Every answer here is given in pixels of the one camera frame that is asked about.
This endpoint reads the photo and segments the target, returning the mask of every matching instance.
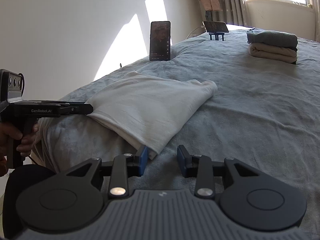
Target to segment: window sill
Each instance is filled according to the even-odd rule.
[[[291,7],[295,7],[295,8],[300,8],[300,9],[305,9],[305,10],[308,10],[310,12],[314,12],[315,10],[313,8],[310,8],[308,7],[307,5],[304,5],[304,4],[295,4],[293,3],[292,1],[288,1],[288,0],[246,0],[247,2],[265,2],[265,1],[270,1],[272,3],[275,3],[275,4],[283,4],[283,3],[286,3],[288,6],[291,6]]]

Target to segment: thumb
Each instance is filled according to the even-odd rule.
[[[19,129],[8,122],[0,123],[0,133],[6,134],[15,140],[20,140],[22,138],[22,133]]]

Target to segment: gray bedsheet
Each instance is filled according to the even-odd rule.
[[[160,155],[149,161],[131,188],[194,188],[176,161],[183,144],[192,153],[223,161],[237,158],[300,189],[308,200],[301,229],[320,235],[320,44],[299,39],[297,65],[255,58],[248,53],[246,30],[231,31],[225,41],[207,33],[172,46],[172,60],[147,58],[114,71],[63,99],[86,101],[128,72],[200,82],[214,81],[218,92],[206,101]],[[134,149],[86,116],[42,119],[36,154],[61,171],[89,157],[103,161]],[[108,184],[105,180],[103,190]],[[221,181],[217,182],[220,190]]]

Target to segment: stack of folded clothes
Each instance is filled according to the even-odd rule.
[[[298,51],[296,35],[253,28],[247,31],[247,37],[251,56],[296,64]]]

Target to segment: upright smartphone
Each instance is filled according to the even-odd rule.
[[[170,37],[171,23],[152,22],[150,30],[150,61],[165,60],[171,58]]]
[[[0,69],[0,102],[22,96],[22,76]]]
[[[228,33],[228,27],[225,22],[203,22],[205,29],[208,33]]]

